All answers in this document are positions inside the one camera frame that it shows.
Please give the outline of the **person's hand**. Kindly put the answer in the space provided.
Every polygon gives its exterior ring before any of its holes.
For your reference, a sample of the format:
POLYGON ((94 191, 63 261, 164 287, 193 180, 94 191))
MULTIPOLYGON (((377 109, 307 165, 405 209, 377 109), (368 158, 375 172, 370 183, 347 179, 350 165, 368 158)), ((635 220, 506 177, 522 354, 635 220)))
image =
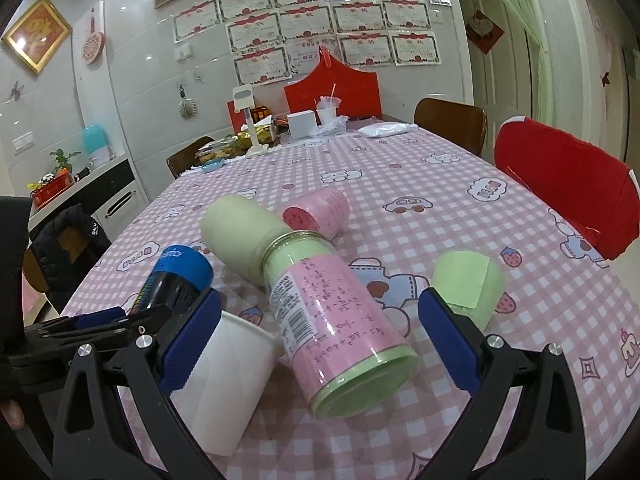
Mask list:
POLYGON ((13 430, 20 430, 25 426, 25 416, 17 402, 13 400, 1 402, 0 410, 4 419, 13 430))

